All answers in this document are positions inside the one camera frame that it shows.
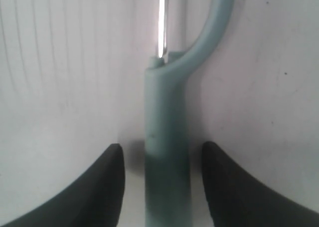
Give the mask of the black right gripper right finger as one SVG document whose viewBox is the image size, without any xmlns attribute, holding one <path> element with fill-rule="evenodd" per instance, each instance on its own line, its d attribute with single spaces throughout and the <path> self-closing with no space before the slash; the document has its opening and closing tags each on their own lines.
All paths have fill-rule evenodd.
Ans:
<svg viewBox="0 0 319 227">
<path fill-rule="evenodd" d="M 201 172 L 216 227 L 317 227 L 319 214 L 267 187 L 208 141 Z"/>
</svg>

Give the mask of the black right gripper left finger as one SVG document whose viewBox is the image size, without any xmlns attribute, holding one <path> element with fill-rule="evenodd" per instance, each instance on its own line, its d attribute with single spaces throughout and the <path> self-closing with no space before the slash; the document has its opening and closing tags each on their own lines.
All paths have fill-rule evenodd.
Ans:
<svg viewBox="0 0 319 227">
<path fill-rule="evenodd" d="M 8 227 L 115 227 L 125 191 L 124 152 L 111 144 L 71 185 Z"/>
</svg>

